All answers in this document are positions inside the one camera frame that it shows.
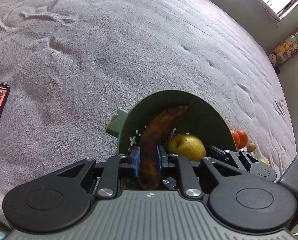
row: gray blanket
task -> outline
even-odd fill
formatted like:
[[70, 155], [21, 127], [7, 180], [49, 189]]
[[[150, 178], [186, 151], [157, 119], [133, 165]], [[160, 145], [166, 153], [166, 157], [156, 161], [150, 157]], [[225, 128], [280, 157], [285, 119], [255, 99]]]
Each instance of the gray blanket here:
[[192, 92], [244, 129], [278, 176], [296, 154], [284, 95], [260, 46], [208, 0], [0, 0], [0, 220], [16, 185], [86, 157], [105, 127], [162, 89]]

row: green basket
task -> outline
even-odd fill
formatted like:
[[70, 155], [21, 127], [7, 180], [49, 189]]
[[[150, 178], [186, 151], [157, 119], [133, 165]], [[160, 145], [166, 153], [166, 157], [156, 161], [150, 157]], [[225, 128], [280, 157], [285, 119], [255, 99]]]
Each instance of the green basket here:
[[106, 129], [106, 133], [118, 138], [117, 154], [128, 155], [146, 125], [173, 105], [188, 106], [186, 117], [175, 127], [176, 134], [189, 133], [221, 150], [237, 150], [227, 124], [211, 105], [185, 91], [163, 90], [142, 99], [129, 112], [117, 110]]

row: brown banana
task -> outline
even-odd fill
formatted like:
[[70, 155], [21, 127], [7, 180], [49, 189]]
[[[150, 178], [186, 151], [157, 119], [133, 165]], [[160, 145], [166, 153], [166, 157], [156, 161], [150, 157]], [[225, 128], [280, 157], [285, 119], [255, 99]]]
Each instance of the brown banana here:
[[155, 116], [142, 133], [138, 143], [140, 146], [138, 182], [143, 189], [162, 188], [162, 179], [158, 173], [156, 147], [165, 143], [167, 137], [182, 121], [187, 111], [188, 106], [168, 107]]

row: green bowl handle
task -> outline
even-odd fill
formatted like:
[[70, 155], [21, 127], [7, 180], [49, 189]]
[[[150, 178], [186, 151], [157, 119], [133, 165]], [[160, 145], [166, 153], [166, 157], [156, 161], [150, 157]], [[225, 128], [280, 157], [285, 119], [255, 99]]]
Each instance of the green bowl handle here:
[[118, 109], [117, 114], [114, 115], [106, 128], [106, 133], [118, 138], [122, 126], [125, 123], [128, 112], [123, 109]]

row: silver screw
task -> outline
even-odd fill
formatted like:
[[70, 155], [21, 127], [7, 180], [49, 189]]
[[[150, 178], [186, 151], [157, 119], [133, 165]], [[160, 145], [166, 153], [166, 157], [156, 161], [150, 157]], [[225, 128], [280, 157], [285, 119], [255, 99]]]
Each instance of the silver screw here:
[[113, 190], [110, 188], [102, 188], [98, 190], [98, 194], [103, 197], [109, 197], [113, 195]]
[[201, 195], [201, 191], [196, 188], [187, 189], [185, 193], [189, 197], [198, 197]]

